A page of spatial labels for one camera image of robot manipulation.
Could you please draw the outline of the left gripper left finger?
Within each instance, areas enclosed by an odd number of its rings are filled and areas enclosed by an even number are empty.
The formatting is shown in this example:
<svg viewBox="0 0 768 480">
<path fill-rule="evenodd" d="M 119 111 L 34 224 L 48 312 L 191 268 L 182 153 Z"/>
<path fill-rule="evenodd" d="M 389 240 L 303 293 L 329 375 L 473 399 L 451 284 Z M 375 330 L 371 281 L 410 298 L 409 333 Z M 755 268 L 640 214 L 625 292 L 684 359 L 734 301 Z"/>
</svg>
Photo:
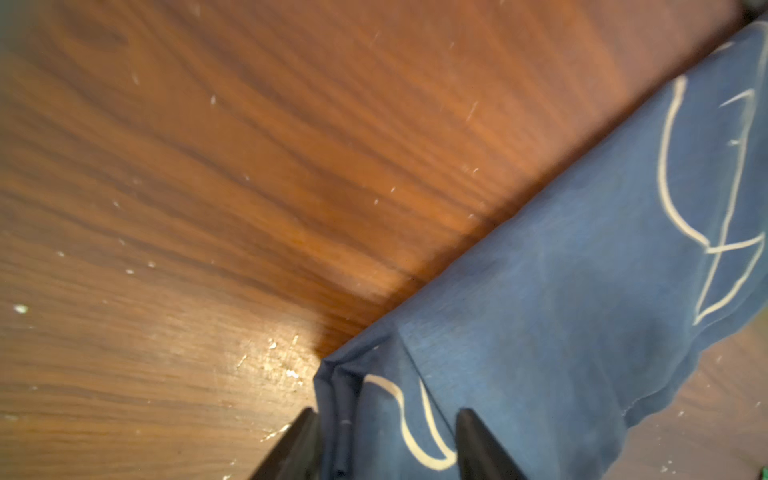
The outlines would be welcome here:
<svg viewBox="0 0 768 480">
<path fill-rule="evenodd" d="M 316 480 L 320 478 L 321 432 L 318 414 L 304 408 L 250 480 Z"/>
</svg>

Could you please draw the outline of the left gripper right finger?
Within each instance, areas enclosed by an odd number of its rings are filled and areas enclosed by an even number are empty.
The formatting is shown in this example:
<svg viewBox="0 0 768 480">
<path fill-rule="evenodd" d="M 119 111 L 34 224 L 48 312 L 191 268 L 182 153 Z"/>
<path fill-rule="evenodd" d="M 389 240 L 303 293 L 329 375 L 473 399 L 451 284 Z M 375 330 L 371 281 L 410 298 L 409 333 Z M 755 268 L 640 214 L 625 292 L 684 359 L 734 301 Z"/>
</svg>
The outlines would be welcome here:
<svg viewBox="0 0 768 480">
<path fill-rule="evenodd" d="M 527 479 L 474 410 L 458 412 L 455 433 L 462 480 Z"/>
</svg>

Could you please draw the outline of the blue fish-print pillowcase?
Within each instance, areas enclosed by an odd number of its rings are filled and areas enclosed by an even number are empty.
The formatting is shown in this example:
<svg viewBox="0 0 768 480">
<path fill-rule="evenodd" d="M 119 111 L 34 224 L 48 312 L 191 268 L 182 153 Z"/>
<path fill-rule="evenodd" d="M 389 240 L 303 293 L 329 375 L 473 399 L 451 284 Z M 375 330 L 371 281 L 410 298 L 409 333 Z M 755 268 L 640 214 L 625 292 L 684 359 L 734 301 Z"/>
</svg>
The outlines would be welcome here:
<svg viewBox="0 0 768 480">
<path fill-rule="evenodd" d="M 475 411 L 530 479 L 598 479 L 767 301 L 767 22 L 672 80 L 314 378 L 324 479 L 455 479 Z"/>
</svg>

